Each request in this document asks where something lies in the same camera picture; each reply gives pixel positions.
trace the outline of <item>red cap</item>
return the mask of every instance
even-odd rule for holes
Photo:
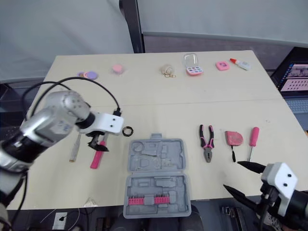
[[[235,63],[236,62],[236,59],[230,59],[231,62]]]

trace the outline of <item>table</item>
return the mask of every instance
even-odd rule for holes
[[[99,206],[122,205],[124,202],[128,146],[131,140],[147,139],[160,132],[163,138],[184,140],[191,200],[227,198],[223,184],[246,195],[260,194],[260,175],[232,162],[231,148],[224,132],[235,130],[244,137],[235,147],[237,160],[246,160],[252,127],[260,127],[253,161],[267,164],[286,162],[299,178],[296,189],[307,190],[308,138],[280,96],[271,79],[252,51],[198,52],[204,74],[189,77],[181,64],[183,53],[58,56],[45,80],[59,80],[79,71],[94,70],[98,82],[118,99],[125,126],[134,128],[126,138],[109,136],[99,169],[90,169],[94,151],[82,136],[77,161],[69,163],[70,151],[77,138],[72,132],[66,139],[44,152],[29,172],[28,193],[23,209],[82,207],[88,198]],[[247,61],[252,70],[231,65],[220,72],[215,62],[230,57]],[[110,68],[120,63],[127,69],[121,76]],[[165,78],[161,65],[174,66],[176,78]],[[115,104],[97,86],[74,80],[68,84],[93,107],[93,111],[110,113]],[[215,148],[211,163],[206,163],[200,147],[200,124],[212,125]],[[16,209],[22,190],[9,209]]]

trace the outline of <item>pink screwdriver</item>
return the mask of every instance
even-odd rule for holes
[[[259,131],[260,131],[260,129],[258,127],[254,127],[251,131],[250,143],[249,143],[249,145],[251,146],[251,151],[250,151],[250,156],[249,156],[249,159],[248,159],[249,162],[251,162],[251,159],[252,159],[252,150],[257,145]]]

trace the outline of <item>glue bottle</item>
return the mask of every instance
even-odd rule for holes
[[[246,71],[251,69],[250,64],[247,62],[243,62],[243,61],[236,60],[236,59],[230,59],[230,61]]]

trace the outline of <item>screwdriver shaft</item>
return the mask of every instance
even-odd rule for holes
[[[251,146],[250,155],[249,155],[249,159],[248,159],[249,162],[251,162],[251,159],[252,159],[252,153],[253,153],[252,151],[253,151],[253,149],[254,149],[254,147]]]

